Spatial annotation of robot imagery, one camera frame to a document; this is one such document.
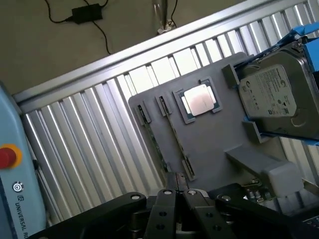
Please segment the power cord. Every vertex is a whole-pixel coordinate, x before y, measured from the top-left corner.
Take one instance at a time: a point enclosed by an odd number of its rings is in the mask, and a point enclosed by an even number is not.
[[[46,2],[46,4],[47,4],[47,6],[48,6],[49,19],[50,19],[50,21],[52,21],[53,23],[63,23],[63,22],[67,22],[67,21],[72,21],[72,16],[70,16],[70,17],[68,17],[68,18],[66,18],[66,19],[64,19],[64,20],[62,20],[62,21],[54,21],[54,20],[52,20],[52,18],[51,18],[51,7],[50,7],[50,4],[49,4],[49,2],[48,2],[47,0],[45,0],[45,2]]]
[[[75,21],[76,23],[78,23],[78,22],[76,21],[76,19],[73,18],[73,16],[70,16],[70,17],[68,17],[68,18],[66,18],[66,19],[64,19],[64,20],[62,20],[62,21],[54,21],[54,20],[52,20],[52,18],[51,18],[51,7],[50,7],[50,4],[49,4],[48,0],[44,0],[44,1],[46,2],[47,6],[48,6],[49,19],[50,19],[51,22],[58,24],[58,23],[63,23],[63,22]],[[84,1],[88,6],[90,6],[90,4],[89,4],[86,0],[83,0],[83,1]],[[104,8],[104,7],[108,4],[108,2],[109,2],[109,0],[106,0],[106,2],[105,2],[103,5],[100,5],[100,8],[101,8],[101,9]],[[92,22],[93,22],[93,24],[102,32],[102,34],[103,34],[103,36],[104,36],[104,39],[105,39],[106,51],[107,51],[107,53],[108,53],[109,55],[111,55],[111,52],[110,52],[109,46],[108,46],[108,40],[107,40],[107,38],[106,38],[105,32],[101,29],[101,27],[100,27],[95,21],[92,21]]]
[[[90,4],[88,3],[88,1],[86,1],[86,0],[83,0],[83,1],[87,4],[87,6],[90,5]],[[106,0],[105,4],[103,4],[103,5],[101,6],[101,8],[104,8],[104,7],[108,4],[108,1],[109,1],[109,0]],[[111,55],[110,50],[109,50],[108,39],[107,39],[107,37],[106,37],[106,35],[105,35],[105,32],[100,28],[100,26],[99,26],[98,24],[96,24],[95,21],[92,21],[92,22],[93,22],[93,24],[101,31],[101,33],[103,34],[104,39],[105,39],[106,51],[107,51],[107,53],[108,53],[109,55]]]
[[[106,2],[101,6],[101,8],[104,8],[108,4],[109,0],[106,0]]]
[[[176,25],[176,23],[175,23],[174,20],[173,20],[173,15],[174,15],[174,13],[175,13],[175,10],[176,10],[176,7],[177,7],[177,3],[178,3],[178,0],[175,1],[175,6],[174,6],[174,9],[173,9],[173,11],[172,11],[172,13],[171,13],[171,16],[170,16],[170,19],[171,19],[171,21],[174,23],[175,27],[177,27],[177,25]]]

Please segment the red button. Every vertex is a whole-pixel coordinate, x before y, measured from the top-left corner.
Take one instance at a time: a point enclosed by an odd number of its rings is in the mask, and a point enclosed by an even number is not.
[[[0,169],[9,168],[14,165],[16,154],[10,148],[0,148]]]

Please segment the power adapter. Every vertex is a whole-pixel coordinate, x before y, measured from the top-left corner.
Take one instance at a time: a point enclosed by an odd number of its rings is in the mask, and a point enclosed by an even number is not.
[[[72,9],[72,21],[82,24],[89,21],[101,20],[102,8],[99,4],[92,4]]]

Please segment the floor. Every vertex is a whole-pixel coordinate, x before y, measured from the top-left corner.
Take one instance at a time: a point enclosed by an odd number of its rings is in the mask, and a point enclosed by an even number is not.
[[[48,0],[55,21],[71,15],[83,0]],[[152,1],[109,0],[103,20],[111,53],[155,37],[158,21]],[[185,25],[242,0],[179,0],[174,14]],[[104,0],[88,0],[103,4]],[[175,0],[168,0],[171,12]],[[54,24],[44,0],[0,1],[0,80],[11,94],[26,90],[107,56],[102,33],[92,24]]]

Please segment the hard drive label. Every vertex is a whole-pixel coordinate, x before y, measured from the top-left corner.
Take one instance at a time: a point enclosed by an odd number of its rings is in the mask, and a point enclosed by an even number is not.
[[[282,65],[274,65],[241,80],[239,94],[250,118],[292,117],[297,110]]]

